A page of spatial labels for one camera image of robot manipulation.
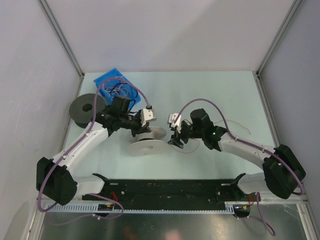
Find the light grey cable spool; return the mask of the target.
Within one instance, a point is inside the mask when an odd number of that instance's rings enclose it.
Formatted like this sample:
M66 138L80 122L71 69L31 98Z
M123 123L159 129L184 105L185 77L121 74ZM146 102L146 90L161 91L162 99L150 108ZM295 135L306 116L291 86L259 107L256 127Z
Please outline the light grey cable spool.
M158 155L168 149L168 144L163 141L167 131L162 127L150 126L150 132L137 134L131 137L127 147L128 154L136 157Z

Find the blue plastic bin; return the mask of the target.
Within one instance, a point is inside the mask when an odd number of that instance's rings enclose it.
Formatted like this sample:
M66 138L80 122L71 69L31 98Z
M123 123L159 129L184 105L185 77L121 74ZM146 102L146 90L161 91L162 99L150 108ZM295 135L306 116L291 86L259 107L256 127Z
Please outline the blue plastic bin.
M112 103L115 96L123 96L131 99L129 108L132 108L141 101L139 92L126 82L123 82L123 80L128 82L129 80L117 68L111 69L107 73L96 78L93 82L98 88L101 83L107 79L111 80L104 83L99 89L99 93L108 103Z

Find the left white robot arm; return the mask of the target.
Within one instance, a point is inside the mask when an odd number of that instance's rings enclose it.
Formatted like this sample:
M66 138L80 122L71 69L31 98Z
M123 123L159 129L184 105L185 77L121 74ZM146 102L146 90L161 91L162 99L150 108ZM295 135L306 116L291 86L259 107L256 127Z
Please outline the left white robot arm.
M156 120L151 106L135 114L129 111L130 99L117 96L110 105L101 96L93 93L74 100L69 108L72 120L84 129L83 133L67 148L48 159L42 157L36 165L36 189L38 197L47 196L64 206L73 198L94 194L105 200L110 196L108 179L93 173L85 177L74 177L76 168L100 143L119 129L131 131L132 136L149 133L149 123Z

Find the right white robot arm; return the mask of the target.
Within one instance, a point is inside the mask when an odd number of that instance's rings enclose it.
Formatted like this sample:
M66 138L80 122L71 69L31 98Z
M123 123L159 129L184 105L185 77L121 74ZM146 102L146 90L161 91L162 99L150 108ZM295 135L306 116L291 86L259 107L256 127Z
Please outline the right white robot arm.
M187 122L177 113L169 115L173 134L168 144L182 149L190 139L201 139L209 150L235 155L262 169L260 173L242 173L233 180L230 194L235 200L242 201L257 192L271 192L281 199L295 194L306 172L288 146L272 147L231 136L226 128L214 125L202 108L192 111L190 117L191 122Z

